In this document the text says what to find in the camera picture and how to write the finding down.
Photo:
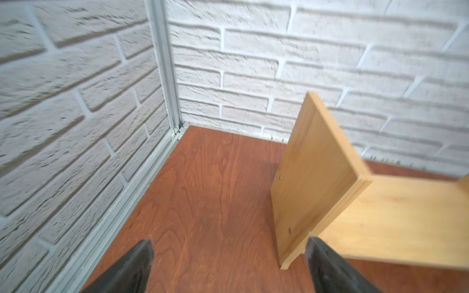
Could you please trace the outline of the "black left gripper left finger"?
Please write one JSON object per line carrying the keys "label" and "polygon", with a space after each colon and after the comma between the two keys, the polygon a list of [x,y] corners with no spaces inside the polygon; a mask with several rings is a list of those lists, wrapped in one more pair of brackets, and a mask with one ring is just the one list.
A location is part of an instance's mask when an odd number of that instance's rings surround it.
{"label": "black left gripper left finger", "polygon": [[139,241],[83,293],[144,293],[154,259],[150,239]]}

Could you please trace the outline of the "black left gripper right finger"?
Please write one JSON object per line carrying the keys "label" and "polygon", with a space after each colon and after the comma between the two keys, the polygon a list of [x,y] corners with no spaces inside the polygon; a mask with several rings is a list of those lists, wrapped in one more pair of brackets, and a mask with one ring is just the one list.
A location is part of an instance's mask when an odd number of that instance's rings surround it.
{"label": "black left gripper right finger", "polygon": [[305,259],[317,293],[381,291],[320,238],[308,239]]}

